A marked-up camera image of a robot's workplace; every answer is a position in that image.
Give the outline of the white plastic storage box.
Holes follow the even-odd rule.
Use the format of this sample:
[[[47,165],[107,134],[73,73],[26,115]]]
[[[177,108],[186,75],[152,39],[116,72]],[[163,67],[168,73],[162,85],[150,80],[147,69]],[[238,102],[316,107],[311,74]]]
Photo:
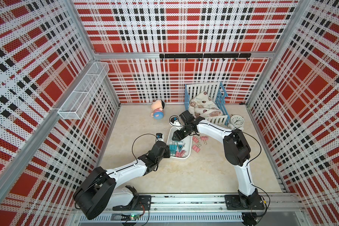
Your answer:
[[[184,160],[191,154],[192,139],[189,136],[181,141],[172,140],[174,132],[177,130],[177,127],[171,127],[166,144],[169,146],[171,158]]]

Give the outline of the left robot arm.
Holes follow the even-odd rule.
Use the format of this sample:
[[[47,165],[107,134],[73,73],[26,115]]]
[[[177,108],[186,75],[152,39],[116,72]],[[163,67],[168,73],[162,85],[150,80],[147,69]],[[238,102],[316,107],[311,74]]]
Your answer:
[[[106,208],[125,206],[126,209],[134,209],[139,203],[136,189],[132,186],[119,186],[157,171],[161,160],[170,158],[169,149],[163,141],[156,141],[148,153],[132,163],[109,170],[95,168],[74,192],[75,206],[88,220],[96,218]]]

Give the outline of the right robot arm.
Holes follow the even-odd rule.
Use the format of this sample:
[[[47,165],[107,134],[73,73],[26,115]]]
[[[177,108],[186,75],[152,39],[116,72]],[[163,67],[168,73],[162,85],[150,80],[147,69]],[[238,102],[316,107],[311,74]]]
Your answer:
[[[201,133],[207,135],[223,145],[227,161],[234,166],[238,180],[238,195],[240,204],[248,208],[258,197],[257,188],[253,185],[250,171],[250,146],[240,129],[225,130],[203,117],[194,117],[189,111],[180,114],[183,125],[175,131],[173,141],[182,141],[186,137]]]

